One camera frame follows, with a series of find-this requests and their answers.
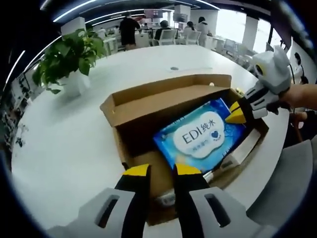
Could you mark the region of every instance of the wet wipes package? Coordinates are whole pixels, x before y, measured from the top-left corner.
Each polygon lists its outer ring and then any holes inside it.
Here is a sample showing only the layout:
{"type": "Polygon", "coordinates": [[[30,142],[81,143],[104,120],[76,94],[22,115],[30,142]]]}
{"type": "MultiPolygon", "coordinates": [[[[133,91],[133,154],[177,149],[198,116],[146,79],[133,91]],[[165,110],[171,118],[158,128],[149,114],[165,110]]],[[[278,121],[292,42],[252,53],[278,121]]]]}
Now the wet wipes package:
{"type": "Polygon", "coordinates": [[[163,128],[154,141],[173,168],[175,163],[212,170],[242,137],[244,125],[229,124],[229,108],[212,100],[163,128]]]}

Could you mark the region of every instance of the white pillar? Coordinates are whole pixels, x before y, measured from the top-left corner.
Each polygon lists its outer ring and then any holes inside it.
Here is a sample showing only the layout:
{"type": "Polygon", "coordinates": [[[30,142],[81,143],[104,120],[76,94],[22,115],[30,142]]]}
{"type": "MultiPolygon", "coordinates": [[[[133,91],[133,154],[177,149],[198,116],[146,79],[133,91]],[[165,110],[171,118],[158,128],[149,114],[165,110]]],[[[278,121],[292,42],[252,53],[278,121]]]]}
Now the white pillar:
{"type": "Polygon", "coordinates": [[[190,7],[184,6],[184,5],[177,5],[175,6],[175,12],[174,13],[180,13],[187,15],[187,21],[190,21],[190,7]]]}
{"type": "Polygon", "coordinates": [[[78,29],[84,28],[86,30],[85,19],[83,17],[77,17],[60,28],[61,34],[67,35],[75,32],[78,29]]]}
{"type": "Polygon", "coordinates": [[[247,16],[246,28],[244,30],[242,44],[249,50],[253,50],[254,42],[256,40],[259,20],[247,16]]]}

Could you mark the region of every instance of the desk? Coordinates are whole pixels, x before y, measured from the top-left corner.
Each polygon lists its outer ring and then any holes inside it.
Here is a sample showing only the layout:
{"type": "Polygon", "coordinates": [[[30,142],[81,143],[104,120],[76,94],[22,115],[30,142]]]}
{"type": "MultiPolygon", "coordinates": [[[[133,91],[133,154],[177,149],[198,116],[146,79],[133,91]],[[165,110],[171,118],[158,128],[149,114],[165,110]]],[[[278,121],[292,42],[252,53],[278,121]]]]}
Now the desk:
{"type": "MultiPolygon", "coordinates": [[[[20,121],[29,131],[23,135],[25,145],[13,148],[12,177],[22,201],[39,224],[44,229],[68,224],[77,218],[79,207],[120,179],[124,169],[112,129],[99,109],[109,94],[199,73],[231,74],[231,87],[243,91],[257,80],[236,63],[203,47],[157,46],[97,60],[89,75],[91,88],[73,101],[67,101],[62,93],[48,91],[37,97],[20,121]]],[[[275,169],[288,117],[287,110],[279,109],[278,116],[269,113],[264,118],[269,131],[258,153],[225,189],[247,209],[275,169]]],[[[181,237],[178,220],[154,227],[145,225],[144,237],[174,236],[181,237]]]]}

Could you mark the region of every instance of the ceiling light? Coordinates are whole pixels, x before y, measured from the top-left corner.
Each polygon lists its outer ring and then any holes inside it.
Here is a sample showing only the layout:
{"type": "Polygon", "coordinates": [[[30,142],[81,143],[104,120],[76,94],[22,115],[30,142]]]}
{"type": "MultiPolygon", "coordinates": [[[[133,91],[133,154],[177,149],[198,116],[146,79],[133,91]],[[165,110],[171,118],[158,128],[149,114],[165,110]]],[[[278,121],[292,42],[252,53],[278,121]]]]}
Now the ceiling light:
{"type": "Polygon", "coordinates": [[[53,44],[55,41],[57,41],[61,36],[57,37],[55,40],[53,40],[51,43],[49,43],[47,46],[45,46],[32,60],[29,62],[29,64],[25,67],[24,72],[28,69],[28,67],[31,65],[31,63],[34,62],[34,60],[44,51],[47,47],[49,47],[51,44],[53,44]]]}
{"type": "Polygon", "coordinates": [[[134,10],[129,10],[129,11],[119,11],[119,12],[115,12],[115,13],[111,13],[111,14],[108,14],[108,15],[104,15],[104,16],[100,16],[100,17],[94,18],[92,20],[86,21],[85,23],[89,23],[89,22],[92,22],[92,21],[95,21],[95,20],[98,20],[100,18],[104,18],[104,17],[107,17],[107,16],[122,14],[122,13],[126,13],[126,12],[131,12],[131,11],[144,11],[144,9],[134,9],[134,10]]]}
{"type": "Polygon", "coordinates": [[[21,57],[24,55],[25,51],[22,51],[22,53],[20,54],[20,56],[18,57],[18,59],[16,60],[16,62],[14,63],[8,77],[6,78],[5,84],[7,84],[7,82],[9,81],[9,78],[11,77],[11,74],[13,73],[14,68],[16,67],[16,65],[18,64],[19,60],[21,59],[21,57]]]}
{"type": "MultiPolygon", "coordinates": [[[[142,14],[134,14],[134,15],[131,15],[131,16],[143,16],[143,15],[144,15],[144,13],[142,13],[142,14]]],[[[124,16],[120,16],[120,17],[108,19],[108,20],[105,20],[105,21],[101,21],[101,22],[93,24],[92,26],[96,26],[96,25],[99,25],[99,24],[102,24],[102,23],[105,23],[105,22],[108,22],[108,21],[113,21],[113,20],[122,19],[122,18],[124,18],[124,16]]]]}
{"type": "Polygon", "coordinates": [[[208,6],[212,6],[212,7],[216,8],[217,10],[220,10],[219,7],[217,7],[217,6],[215,6],[215,5],[212,5],[212,4],[210,4],[209,2],[202,1],[202,0],[195,0],[195,1],[201,2],[201,3],[206,4],[206,5],[208,5],[208,6]]]}
{"type": "Polygon", "coordinates": [[[43,10],[50,2],[51,0],[45,0],[44,3],[41,5],[40,10],[43,10]]]}
{"type": "Polygon", "coordinates": [[[58,20],[60,20],[61,18],[65,17],[67,14],[71,13],[72,11],[76,10],[76,9],[79,9],[81,8],[82,6],[85,6],[87,4],[90,4],[92,2],[95,2],[95,1],[98,1],[98,0],[90,0],[90,1],[87,1],[87,2],[84,2],[78,6],[75,6],[74,8],[72,8],[71,10],[63,13],[62,15],[60,15],[59,17],[55,18],[53,22],[57,22],[58,20]]]}
{"type": "Polygon", "coordinates": [[[169,1],[178,2],[178,3],[182,3],[182,4],[186,4],[186,5],[193,6],[192,4],[190,4],[190,3],[188,3],[188,2],[177,1],[177,0],[169,0],[169,1]]]}

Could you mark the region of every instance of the black cable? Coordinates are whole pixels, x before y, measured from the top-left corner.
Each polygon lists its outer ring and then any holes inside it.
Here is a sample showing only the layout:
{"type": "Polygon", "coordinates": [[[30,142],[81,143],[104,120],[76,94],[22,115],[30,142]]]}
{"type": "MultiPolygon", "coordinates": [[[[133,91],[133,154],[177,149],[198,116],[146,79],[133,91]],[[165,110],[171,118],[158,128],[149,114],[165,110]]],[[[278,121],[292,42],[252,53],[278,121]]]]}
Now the black cable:
{"type": "Polygon", "coordinates": [[[292,68],[292,65],[289,64],[289,66],[291,67],[291,72],[292,72],[292,77],[293,77],[293,83],[295,85],[295,77],[294,77],[294,72],[293,72],[293,68],[292,68]]]}

